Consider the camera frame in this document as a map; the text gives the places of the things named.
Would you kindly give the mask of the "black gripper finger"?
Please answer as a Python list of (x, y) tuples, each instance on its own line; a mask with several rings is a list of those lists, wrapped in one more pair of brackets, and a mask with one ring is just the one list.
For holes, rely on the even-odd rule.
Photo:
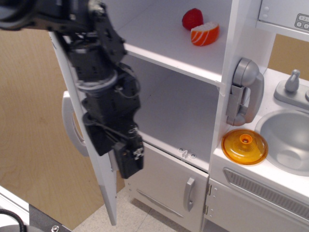
[(142, 140), (133, 143), (117, 142), (113, 146), (113, 151), (123, 179), (129, 179), (133, 174), (143, 169), (144, 146)]
[(83, 123), (99, 156), (103, 156), (112, 150), (116, 141), (108, 134), (104, 124), (89, 118), (83, 118)]

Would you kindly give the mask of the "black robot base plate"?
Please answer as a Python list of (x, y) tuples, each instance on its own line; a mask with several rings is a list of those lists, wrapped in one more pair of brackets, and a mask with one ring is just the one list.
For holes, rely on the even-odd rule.
[(66, 226), (31, 204), (29, 205), (29, 225), (43, 232), (71, 232)]

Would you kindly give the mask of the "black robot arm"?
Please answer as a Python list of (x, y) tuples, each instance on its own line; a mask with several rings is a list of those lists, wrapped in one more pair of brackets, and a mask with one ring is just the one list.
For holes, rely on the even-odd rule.
[(54, 32), (85, 94), (83, 124), (97, 153), (115, 154), (122, 178), (143, 168), (144, 147), (134, 122), (140, 84), (122, 63), (125, 40), (114, 30), (100, 0), (3, 0), (3, 30)]

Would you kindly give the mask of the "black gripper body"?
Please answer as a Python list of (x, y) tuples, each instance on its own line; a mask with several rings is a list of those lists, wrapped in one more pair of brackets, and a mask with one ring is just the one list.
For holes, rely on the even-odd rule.
[(140, 86), (136, 77), (122, 73), (108, 82), (81, 90), (86, 93), (83, 102), (86, 118), (104, 124), (116, 143), (141, 140), (138, 125), (134, 122), (134, 115), (140, 108)]

